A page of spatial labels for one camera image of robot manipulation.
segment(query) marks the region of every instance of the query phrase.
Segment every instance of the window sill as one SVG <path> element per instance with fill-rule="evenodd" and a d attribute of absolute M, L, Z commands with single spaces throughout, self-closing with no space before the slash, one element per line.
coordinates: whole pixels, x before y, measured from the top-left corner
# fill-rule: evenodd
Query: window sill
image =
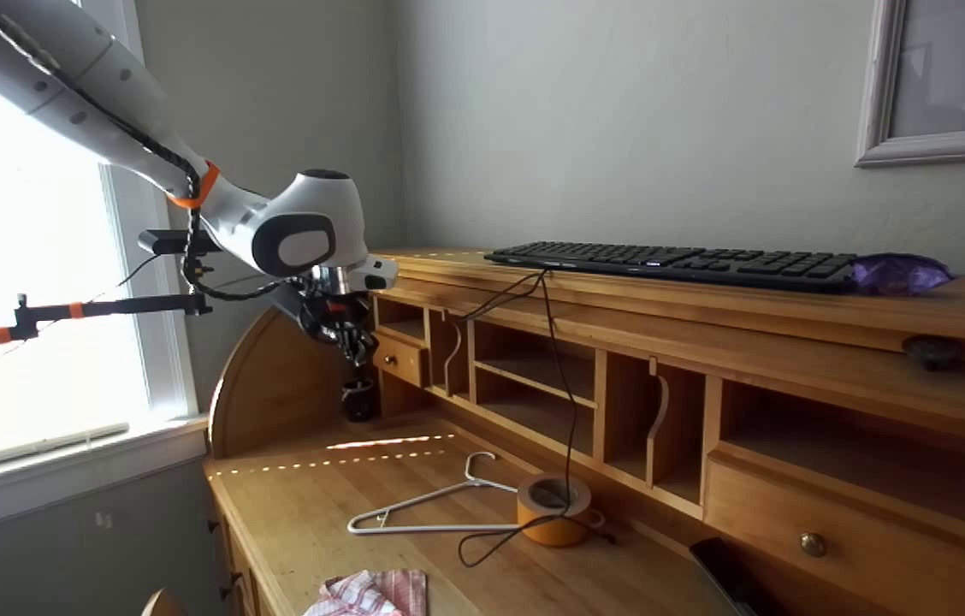
<path fill-rule="evenodd" d="M 40 509 L 47 505 L 117 488 L 189 458 L 205 457 L 205 418 L 183 418 L 153 429 L 135 429 L 51 457 L 0 466 L 0 521 Z"/>

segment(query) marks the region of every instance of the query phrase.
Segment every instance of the pink fabric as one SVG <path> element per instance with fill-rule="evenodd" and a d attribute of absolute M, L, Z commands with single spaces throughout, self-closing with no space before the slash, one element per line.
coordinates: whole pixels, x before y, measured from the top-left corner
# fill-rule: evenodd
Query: pink fabric
<path fill-rule="evenodd" d="M 427 582 L 418 570 L 330 579 L 305 616 L 427 616 Z"/>

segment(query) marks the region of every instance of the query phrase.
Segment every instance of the picture frame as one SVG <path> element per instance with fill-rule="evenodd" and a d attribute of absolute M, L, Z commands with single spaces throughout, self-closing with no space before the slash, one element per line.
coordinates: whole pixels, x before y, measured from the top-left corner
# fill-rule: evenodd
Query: picture frame
<path fill-rule="evenodd" d="M 965 160 L 965 0 L 874 0 L 857 164 L 937 160 Z"/>

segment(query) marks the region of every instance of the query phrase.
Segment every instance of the window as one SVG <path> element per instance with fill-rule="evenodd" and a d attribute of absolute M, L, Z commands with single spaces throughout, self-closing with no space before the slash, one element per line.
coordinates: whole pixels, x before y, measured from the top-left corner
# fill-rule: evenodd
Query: window
<path fill-rule="evenodd" d="M 117 282 L 145 254 L 123 241 L 145 224 L 165 228 L 159 196 L 0 99 L 0 326 L 15 323 L 18 296 L 32 305 L 132 296 Z M 152 265 L 139 296 L 165 291 L 178 291 L 175 269 Z M 178 317 L 40 326 L 39 339 L 0 346 L 0 458 L 189 416 L 189 379 Z"/>

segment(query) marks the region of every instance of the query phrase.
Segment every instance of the purple object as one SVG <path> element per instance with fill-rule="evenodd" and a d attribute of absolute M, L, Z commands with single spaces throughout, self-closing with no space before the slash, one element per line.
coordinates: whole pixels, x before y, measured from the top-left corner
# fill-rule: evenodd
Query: purple object
<path fill-rule="evenodd" d="M 861 296 L 928 296 L 956 273 L 922 254 L 870 254 L 853 265 L 853 283 Z"/>

